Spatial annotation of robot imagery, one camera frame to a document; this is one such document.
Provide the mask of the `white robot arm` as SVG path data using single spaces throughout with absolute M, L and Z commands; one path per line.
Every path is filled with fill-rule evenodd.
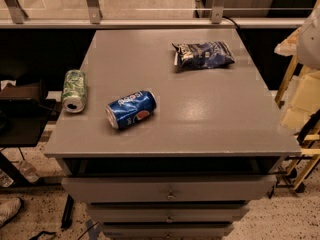
M 320 6 L 317 6 L 301 26 L 297 41 L 298 62 L 320 69 Z

